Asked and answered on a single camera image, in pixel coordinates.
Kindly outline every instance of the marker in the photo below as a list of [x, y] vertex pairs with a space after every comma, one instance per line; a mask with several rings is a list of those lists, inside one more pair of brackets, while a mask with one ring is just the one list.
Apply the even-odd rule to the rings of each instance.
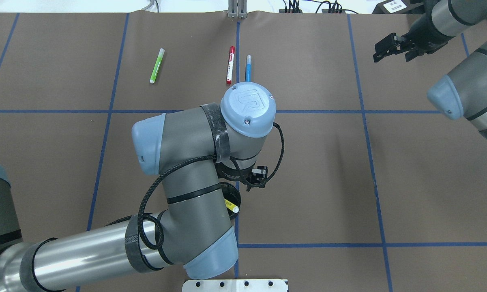
[[149, 78], [149, 83], [155, 83], [155, 79], [157, 79], [157, 74], [159, 72], [160, 63], [162, 63], [162, 57], [164, 57], [164, 49], [160, 48], [159, 55], [157, 57], [157, 61], [155, 62], [155, 67], [153, 67], [153, 73], [151, 74], [151, 78]]
[[231, 46], [231, 49], [229, 50], [229, 64], [227, 65], [227, 83], [228, 85], [231, 85], [232, 83], [232, 65], [234, 64], [234, 52], [236, 51], [236, 48], [234, 46]]
[[227, 207], [227, 209], [231, 210], [233, 213], [238, 213], [240, 211], [240, 209], [238, 208], [238, 206], [236, 206], [233, 203], [227, 201], [227, 199], [224, 199], [224, 200], [225, 200], [225, 207]]
[[251, 81], [251, 55], [247, 55], [247, 66], [245, 66], [245, 82]]

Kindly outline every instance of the white floor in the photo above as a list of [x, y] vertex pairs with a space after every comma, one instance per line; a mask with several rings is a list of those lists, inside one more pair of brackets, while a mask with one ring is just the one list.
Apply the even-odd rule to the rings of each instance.
[[[382, 0], [339, 0], [342, 8], [371, 13]], [[228, 0], [158, 0], [161, 12], [210, 12], [227, 10]], [[27, 13], [100, 13], [132, 12], [149, 4], [149, 0], [0, 0], [0, 12]], [[304, 13], [314, 13], [319, 3], [301, 0]], [[278, 12], [283, 0], [247, 0], [247, 11]], [[153, 6], [149, 11], [157, 11]]]

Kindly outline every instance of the blue marker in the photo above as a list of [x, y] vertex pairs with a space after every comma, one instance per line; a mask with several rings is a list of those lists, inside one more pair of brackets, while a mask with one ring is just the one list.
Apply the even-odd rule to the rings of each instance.
[[245, 81], [251, 81], [251, 55], [247, 55], [247, 66], [245, 67]]

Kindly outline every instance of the green marker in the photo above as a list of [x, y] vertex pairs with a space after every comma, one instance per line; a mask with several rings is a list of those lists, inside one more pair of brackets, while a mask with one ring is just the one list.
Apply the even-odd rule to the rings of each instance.
[[153, 74], [151, 74], [151, 78], [149, 79], [149, 83], [155, 83], [155, 79], [157, 79], [157, 74], [159, 72], [160, 63], [162, 63], [162, 57], [164, 57], [164, 49], [160, 48], [159, 55], [157, 57], [157, 61], [155, 62], [155, 67], [153, 68]]

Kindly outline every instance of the white label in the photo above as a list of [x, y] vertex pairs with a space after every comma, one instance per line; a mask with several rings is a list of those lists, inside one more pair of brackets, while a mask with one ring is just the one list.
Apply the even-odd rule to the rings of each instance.
[[384, 7], [388, 10], [389, 13], [395, 13], [397, 11], [401, 11], [407, 6], [402, 2], [402, 0], [394, 0], [384, 4]]

